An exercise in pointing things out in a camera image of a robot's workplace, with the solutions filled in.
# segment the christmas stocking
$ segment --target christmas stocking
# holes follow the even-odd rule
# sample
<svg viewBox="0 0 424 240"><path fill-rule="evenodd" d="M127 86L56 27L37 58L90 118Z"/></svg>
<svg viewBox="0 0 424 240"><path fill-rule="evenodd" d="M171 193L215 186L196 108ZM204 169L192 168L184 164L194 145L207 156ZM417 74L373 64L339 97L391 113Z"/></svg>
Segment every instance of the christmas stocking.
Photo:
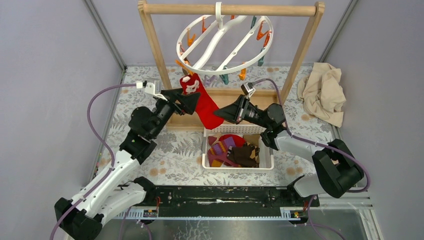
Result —
<svg viewBox="0 0 424 240"><path fill-rule="evenodd" d="M184 94L200 93L196 113L206 129L214 129L223 124L224 119L214 115L214 111L219 107L206 92L197 73L192 76L184 76L179 80L179 84L181 84Z"/></svg>

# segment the wooden rod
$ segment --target wooden rod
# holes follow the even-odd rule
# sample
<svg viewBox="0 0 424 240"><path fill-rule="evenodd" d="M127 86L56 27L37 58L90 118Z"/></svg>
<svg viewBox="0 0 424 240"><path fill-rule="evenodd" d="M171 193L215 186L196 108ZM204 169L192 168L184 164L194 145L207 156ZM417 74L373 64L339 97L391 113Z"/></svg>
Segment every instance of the wooden rod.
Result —
<svg viewBox="0 0 424 240"><path fill-rule="evenodd" d="M223 4L222 15L259 15L259 16L315 16L315 6L282 6L282 5L233 5ZM165 15L215 15L213 4L145 4L148 14Z"/></svg>
<svg viewBox="0 0 424 240"><path fill-rule="evenodd" d="M321 21L321 17L324 14L325 4L323 2L316 2L315 6L316 14L315 16L311 16L306 24L299 46L297 47L296 54L294 55L293 62L291 63L290 70L288 71L287 78L282 86L280 96L283 103L286 101L290 89L295 82L296 75L298 74L305 55L308 52L309 45L311 44L312 38L314 38L314 34Z"/></svg>
<svg viewBox="0 0 424 240"><path fill-rule="evenodd" d="M165 89L172 89L170 77L165 65L164 56L162 55L161 46L159 45L158 36L156 35L155 26L153 25L152 16L145 11L147 5L146 0L138 1L138 13L140 14L141 22L143 23L144 31L147 36L148 43L156 62L157 70L159 71L162 84Z"/></svg>

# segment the teal clothespin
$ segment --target teal clothespin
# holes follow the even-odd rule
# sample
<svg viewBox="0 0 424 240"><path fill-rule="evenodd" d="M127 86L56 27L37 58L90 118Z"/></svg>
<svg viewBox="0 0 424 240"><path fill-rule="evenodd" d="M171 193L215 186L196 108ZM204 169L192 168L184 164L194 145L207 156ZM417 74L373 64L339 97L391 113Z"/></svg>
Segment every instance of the teal clothespin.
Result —
<svg viewBox="0 0 424 240"><path fill-rule="evenodd" d="M250 29L252 29L256 24L256 16L253 16L252 18L252 24L250 25Z"/></svg>
<svg viewBox="0 0 424 240"><path fill-rule="evenodd" d="M225 85L228 85L229 83L228 74L222 74L222 75L219 75L219 77L221 78L221 80L223 81Z"/></svg>
<svg viewBox="0 0 424 240"><path fill-rule="evenodd" d="M257 61L257 65L258 67L261 67L262 65L264 65L264 57L265 55L263 55L258 61Z"/></svg>

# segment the white basket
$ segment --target white basket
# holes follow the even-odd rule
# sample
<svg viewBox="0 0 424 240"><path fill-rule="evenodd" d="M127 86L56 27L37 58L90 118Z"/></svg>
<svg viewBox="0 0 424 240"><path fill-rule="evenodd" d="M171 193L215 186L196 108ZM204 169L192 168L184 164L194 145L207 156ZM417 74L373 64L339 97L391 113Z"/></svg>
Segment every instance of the white basket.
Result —
<svg viewBox="0 0 424 240"><path fill-rule="evenodd" d="M221 173L269 173L270 170L274 169L274 155L273 150L265 146L261 139L259 139L259 167L211 167L208 161L208 136L215 133L222 134L260 134L265 128L252 124L222 124L221 126L203 131L203 144L201 147L201 165L211 172Z"/></svg>

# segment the floral pattern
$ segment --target floral pattern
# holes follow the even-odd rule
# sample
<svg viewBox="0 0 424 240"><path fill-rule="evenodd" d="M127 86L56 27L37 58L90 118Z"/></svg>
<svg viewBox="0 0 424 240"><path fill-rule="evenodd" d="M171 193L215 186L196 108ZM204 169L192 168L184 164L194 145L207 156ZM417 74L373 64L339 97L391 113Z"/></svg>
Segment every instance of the floral pattern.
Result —
<svg viewBox="0 0 424 240"><path fill-rule="evenodd" d="M276 81L279 89L283 87L287 77L288 66L247 68L247 81L270 78ZM167 68L173 88L180 87L179 80L183 77L180 67ZM295 83L284 104L284 112L291 132L309 139L329 142L332 138L329 123L308 115L303 110L302 102L297 99L296 88L299 80L312 71L311 65L302 66L296 76ZM128 67L124 83L135 83L146 78L160 79L156 67L132 66ZM221 79L211 76L200 76L205 87L210 88L239 88L241 82L237 73L228 75L229 84L225 85ZM270 82L261 82L257 89L273 89ZM156 100L142 90L135 87L124 87L119 95L108 136L107 144L114 151L125 139L130 128L128 122L131 112L139 106L152 109ZM221 173L209 172L202 167L201 146L202 132L167 131L164 129L155 142L156 149L149 158L137 169L128 174L122 183L145 176L157 185L214 185L214 186L286 186L297 177L315 172L313 164L303 158L288 152L274 151L274 169L269 173ZM101 171L110 162L111 156L104 149L98 159L98 170Z"/></svg>

